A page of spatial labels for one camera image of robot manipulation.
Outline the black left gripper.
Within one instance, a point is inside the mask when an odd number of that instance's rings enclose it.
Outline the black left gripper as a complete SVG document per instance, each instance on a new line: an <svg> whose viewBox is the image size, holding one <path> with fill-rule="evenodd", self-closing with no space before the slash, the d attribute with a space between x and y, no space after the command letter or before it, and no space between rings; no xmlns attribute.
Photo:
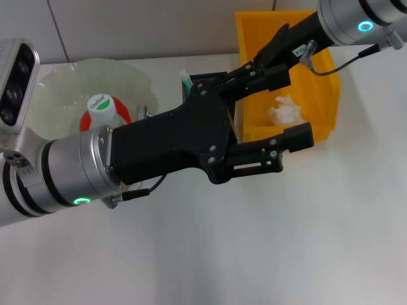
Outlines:
<svg viewBox="0 0 407 305"><path fill-rule="evenodd" d="M113 130L111 173L133 184L185 168L213 184L231 179L226 166L231 124L227 103L210 83L194 86L179 107Z"/></svg>

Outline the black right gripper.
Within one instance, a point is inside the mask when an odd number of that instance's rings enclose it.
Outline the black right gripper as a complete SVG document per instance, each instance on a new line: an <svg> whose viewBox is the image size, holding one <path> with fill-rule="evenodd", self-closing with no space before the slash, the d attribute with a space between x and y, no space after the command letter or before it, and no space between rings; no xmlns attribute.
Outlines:
<svg viewBox="0 0 407 305"><path fill-rule="evenodd" d="M292 27L284 24L272 40L257 52L253 58L254 68L286 64L290 69L299 63L300 56L293 51L311 40L317 43L315 53L331 46L331 39L324 32L316 12Z"/></svg>

